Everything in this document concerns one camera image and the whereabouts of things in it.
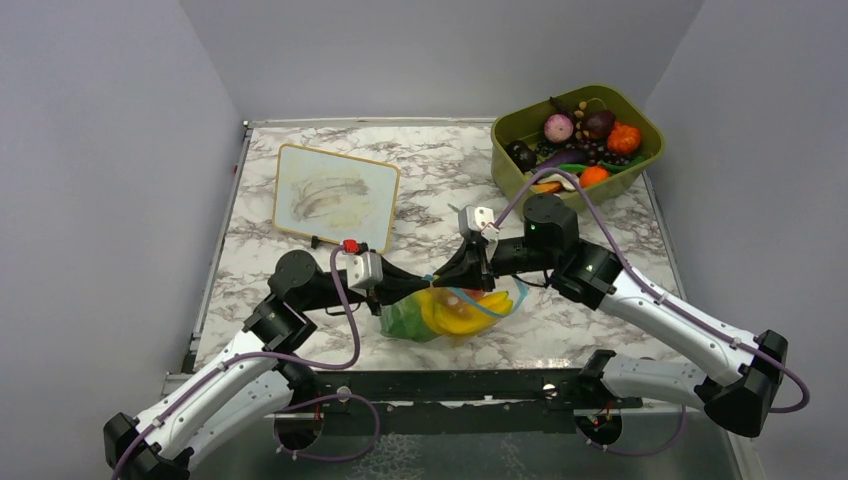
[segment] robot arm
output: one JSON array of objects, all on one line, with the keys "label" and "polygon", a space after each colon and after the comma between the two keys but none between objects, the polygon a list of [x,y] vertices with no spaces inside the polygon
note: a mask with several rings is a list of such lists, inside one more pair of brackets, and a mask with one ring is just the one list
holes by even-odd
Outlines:
[{"label": "robot arm", "polygon": [[[579,374],[571,372],[580,383],[575,398],[592,407],[629,397],[673,402],[704,410],[718,425],[734,433],[759,435],[781,373],[753,354],[698,329],[663,303],[673,300],[739,342],[758,345],[760,351],[780,363],[787,350],[783,337],[771,331],[755,337],[663,290],[659,300],[648,296],[612,252],[579,238],[576,213],[553,195],[529,198],[524,216],[523,237],[499,240],[497,229],[491,225],[491,210],[465,209],[460,220],[464,242],[436,271],[432,285],[491,291],[497,277],[551,270],[551,287],[566,298],[622,318],[692,361],[659,362],[598,351]],[[365,245],[346,241],[345,247],[350,255],[346,256],[347,269],[340,272],[342,289],[351,303],[364,302],[374,314],[379,314],[383,305],[431,286]],[[163,472],[171,476],[162,478],[187,478],[191,465],[251,419],[318,396],[322,382],[307,367],[268,358],[272,355],[243,360],[237,356],[260,351],[293,354],[315,330],[303,312],[340,304],[333,281],[309,253],[293,251],[280,259],[268,284],[271,294],[215,360],[136,418],[118,414],[107,423],[107,462],[115,468],[119,458],[126,457],[130,463],[123,470],[124,478],[160,478],[155,475]],[[536,398],[536,393],[516,396]],[[381,399],[397,399],[393,395],[390,392]],[[182,402],[177,409],[173,409],[175,401]],[[568,402],[562,408],[574,409],[579,403]],[[162,418],[169,408],[170,414]],[[147,430],[146,438],[142,435],[139,440],[140,432]],[[134,451],[124,455],[133,441]]]}]

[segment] marble table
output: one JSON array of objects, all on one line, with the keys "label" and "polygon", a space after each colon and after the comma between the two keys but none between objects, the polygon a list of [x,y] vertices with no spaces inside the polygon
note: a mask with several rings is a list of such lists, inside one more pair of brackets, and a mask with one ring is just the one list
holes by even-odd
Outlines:
[{"label": "marble table", "polygon": [[[277,231],[271,224],[277,150],[283,143],[339,152],[397,165],[400,188],[391,240],[385,257],[421,275],[442,265],[461,243],[450,205],[481,205],[496,214],[507,203],[492,181],[492,143],[483,125],[283,127],[253,130],[226,231],[218,270],[203,324],[195,368],[208,362],[242,326],[268,293],[266,281],[279,257],[308,249],[309,239]],[[630,262],[664,288],[676,292],[656,215],[644,181],[607,201],[601,211]],[[606,244],[588,213],[580,215],[581,235]],[[504,223],[503,238],[521,235],[514,215]],[[327,271],[330,247],[312,250]],[[540,274],[527,274],[540,281]],[[498,287],[514,288],[511,279]],[[487,332],[464,341],[438,338],[418,344],[386,338],[379,319],[367,308],[356,314],[362,355],[353,367],[379,369],[494,369],[582,366],[593,351],[615,349],[635,357],[678,360],[680,356],[641,330],[593,312],[555,291],[531,288],[521,309]],[[318,330],[298,355],[323,362],[350,358],[349,326],[342,317],[309,312]]]}]

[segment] cable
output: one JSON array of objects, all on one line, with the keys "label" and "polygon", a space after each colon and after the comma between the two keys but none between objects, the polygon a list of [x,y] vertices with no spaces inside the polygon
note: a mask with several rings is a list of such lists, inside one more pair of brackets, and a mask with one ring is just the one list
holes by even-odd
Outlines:
[{"label": "cable", "polygon": [[686,430],[686,424],[688,423],[688,421],[689,421],[689,416],[686,415],[686,406],[681,405],[680,406],[680,422],[677,424],[677,431],[674,432],[674,435],[670,439],[668,439],[667,442],[660,445],[659,447],[652,448],[650,450],[645,450],[645,451],[642,451],[642,452],[629,452],[627,450],[618,450],[618,449],[612,448],[608,445],[600,445],[597,442],[590,440],[589,437],[587,437],[586,434],[583,433],[583,430],[580,430],[578,428],[577,431],[580,433],[580,435],[583,436],[583,438],[586,439],[586,443],[597,448],[598,450],[603,450],[604,453],[612,453],[613,455],[621,455],[622,457],[648,457],[648,456],[651,456],[651,455],[656,455],[658,453],[662,453],[662,452],[668,450],[669,448],[673,447],[674,444],[676,444],[678,442],[678,440],[680,440],[680,437],[683,435],[683,432]]},{"label": "cable", "polygon": [[[350,308],[350,302],[347,300],[347,295],[344,293],[344,286],[342,285],[341,278],[339,277],[339,271],[336,268],[336,256],[338,256],[339,252],[342,251],[344,247],[342,245],[337,246],[330,253],[330,275],[333,277],[333,284],[336,286],[336,292],[339,294],[339,300],[341,300],[342,308],[344,309],[345,314],[347,315],[347,321],[350,324],[351,335],[353,336],[353,356],[347,362],[344,362],[339,365],[333,365],[330,363],[316,362],[313,360],[306,360],[300,357],[296,357],[293,355],[286,355],[285,353],[276,353],[276,352],[249,352],[243,354],[234,355],[229,360],[225,360],[222,362],[223,370],[228,369],[229,367],[235,365],[242,360],[248,360],[251,358],[274,358],[276,360],[282,360],[285,362],[291,363],[299,363],[301,365],[306,365],[314,368],[322,368],[325,370],[345,370],[347,368],[352,367],[357,360],[359,360],[360,354],[360,342],[359,342],[359,329],[356,328],[356,321],[353,318],[353,311]],[[295,311],[289,304],[283,302],[283,305],[292,312],[299,319],[305,321],[303,317]],[[138,447],[144,439],[153,432],[153,429],[156,428],[155,424],[164,422],[168,417],[170,417],[183,403],[185,403],[192,395],[197,393],[204,385],[206,385],[210,380],[212,380],[216,375],[223,371],[222,369],[214,369],[204,375],[200,380],[197,381],[194,385],[186,389],[185,393],[176,398],[173,402],[171,402],[170,406],[165,409],[159,416],[154,419],[154,422],[151,423],[147,428],[141,431],[137,437],[130,442],[129,446],[124,450],[124,453],[118,458],[118,461],[115,462],[115,468],[112,470],[111,480],[119,480],[121,471],[123,470],[125,464],[129,460],[132,452]]]},{"label": "cable", "polygon": [[325,456],[322,456],[322,455],[313,455],[311,453],[302,453],[302,452],[298,452],[298,451],[289,450],[288,448],[284,447],[282,441],[280,441],[280,446],[277,448],[277,452],[278,453],[279,452],[286,452],[289,455],[292,455],[292,457],[295,458],[295,459],[297,459],[297,458],[307,458],[309,460],[318,460],[318,461],[321,461],[321,462],[332,462],[332,463],[347,462],[347,461],[350,461],[350,460],[355,460],[355,459],[365,455],[366,453],[370,452],[374,448],[374,446],[377,444],[377,440],[380,438],[380,414],[377,412],[377,407],[375,407],[373,403],[371,403],[370,401],[368,401],[364,397],[361,397],[361,396],[356,395],[354,393],[336,393],[336,394],[333,394],[333,395],[324,395],[323,397],[313,398],[312,400],[307,400],[305,402],[298,403],[297,405],[290,405],[290,406],[280,410],[280,413],[290,412],[292,410],[298,410],[300,408],[308,407],[310,405],[315,405],[316,403],[321,403],[321,402],[324,402],[324,401],[327,401],[327,400],[342,400],[344,398],[352,398],[354,400],[358,400],[358,401],[364,403],[365,406],[367,406],[368,409],[371,410],[371,415],[374,416],[374,435],[371,437],[371,440],[368,442],[368,445],[365,445],[365,447],[362,450],[359,450],[356,453],[351,453],[350,455],[344,455],[344,456],[341,456],[341,457],[325,457]]},{"label": "cable", "polygon": [[[589,199],[589,195],[586,194],[586,191],[583,190],[583,187],[580,186],[580,182],[577,180],[577,178],[574,175],[572,175],[568,172],[565,172],[565,171],[563,171],[559,168],[553,168],[553,167],[543,168],[543,169],[539,170],[538,172],[536,172],[536,174],[533,175],[530,178],[530,180],[528,180],[527,183],[525,183],[524,186],[521,187],[521,189],[518,191],[518,193],[515,195],[515,197],[513,197],[513,199],[506,206],[504,211],[501,212],[500,216],[498,216],[498,218],[495,220],[495,227],[500,227],[501,223],[503,223],[503,221],[506,219],[506,216],[509,214],[509,212],[513,208],[515,208],[515,206],[521,200],[521,197],[527,192],[527,190],[530,189],[530,187],[534,183],[536,183],[537,180],[544,177],[545,175],[550,175],[552,173],[558,173],[558,174],[562,175],[563,177],[568,179],[568,181],[572,185],[574,185],[574,188],[577,190],[577,193],[579,193],[580,196],[583,198],[583,201],[586,202],[586,206],[589,208],[589,212],[595,218],[595,221],[598,223],[598,226],[601,228],[601,231],[604,233],[604,236],[606,237],[607,241],[609,242],[610,246],[612,247],[613,251],[615,252],[616,257],[618,257],[619,262],[621,262],[621,266],[624,268],[624,271],[627,272],[627,274],[630,276],[630,278],[632,278],[633,281],[636,282],[636,284],[639,285],[639,287],[642,290],[644,290],[645,292],[650,294],[655,299],[661,298],[662,295],[659,292],[657,292],[656,290],[654,290],[650,285],[648,285],[647,282],[642,280],[639,277],[639,275],[637,275],[636,272],[633,270],[633,267],[630,266],[630,263],[627,261],[627,259],[624,258],[624,253],[621,251],[621,248],[619,248],[618,244],[615,242],[615,239],[613,238],[612,233],[609,231],[609,228],[607,228],[606,224],[604,223],[603,218],[601,218],[601,214],[598,212],[597,207]],[[718,339],[720,339],[724,342],[727,342],[730,345],[733,345],[735,343],[733,337],[731,337],[730,335],[727,335],[726,333],[722,332],[721,330],[718,330],[717,328],[713,327],[712,325],[704,322],[703,320],[696,317],[695,315],[692,315],[691,313],[687,312],[682,307],[677,305],[675,302],[670,301],[670,300],[665,300],[663,302],[663,305],[668,307],[670,310],[677,313],[678,315],[680,315],[681,317],[683,317],[684,319],[686,319],[690,323],[694,324],[695,326],[697,326],[701,330],[713,335],[714,337],[716,337],[716,338],[718,338]],[[753,347],[753,346],[748,345],[746,343],[739,343],[737,345],[737,348],[741,348],[745,352],[748,352],[748,353],[756,356],[760,360],[763,360],[766,363],[768,363],[769,365],[771,365],[772,367],[778,369],[783,374],[785,374],[787,377],[791,378],[792,381],[795,382],[796,385],[798,385],[798,388],[801,389],[801,400],[799,400],[798,403],[796,403],[795,405],[790,405],[788,407],[772,407],[771,410],[769,410],[771,413],[797,412],[798,410],[801,410],[802,408],[806,407],[808,403],[810,403],[810,389],[807,388],[807,384],[805,384],[804,381],[801,380],[801,377],[796,375],[795,372],[793,372],[792,370],[790,370],[785,365],[778,362],[777,360],[775,360],[774,358],[772,358],[768,354],[761,352],[757,347]]]}]

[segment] orange pumpkin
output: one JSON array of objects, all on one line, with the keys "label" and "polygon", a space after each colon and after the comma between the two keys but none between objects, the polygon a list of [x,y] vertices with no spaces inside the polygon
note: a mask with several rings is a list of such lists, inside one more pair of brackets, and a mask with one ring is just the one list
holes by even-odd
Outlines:
[{"label": "orange pumpkin", "polygon": [[615,126],[607,138],[607,148],[619,155],[633,153],[642,143],[642,133],[636,127],[615,122]]}]

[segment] gray wall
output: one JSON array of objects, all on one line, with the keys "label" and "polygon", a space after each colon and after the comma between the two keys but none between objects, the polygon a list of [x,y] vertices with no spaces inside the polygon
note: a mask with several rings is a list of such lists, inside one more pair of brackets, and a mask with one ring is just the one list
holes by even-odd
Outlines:
[{"label": "gray wall", "polygon": [[177,0],[0,11],[0,478],[108,478],[103,423],[186,348],[241,122]]},{"label": "gray wall", "polygon": [[[770,479],[846,478],[848,3],[708,0],[651,95],[651,170],[692,301],[789,338],[810,407],[771,416]],[[790,381],[777,399],[798,398]]]},{"label": "gray wall", "polygon": [[498,116],[587,83],[644,103],[703,0],[183,0],[241,114]]}]

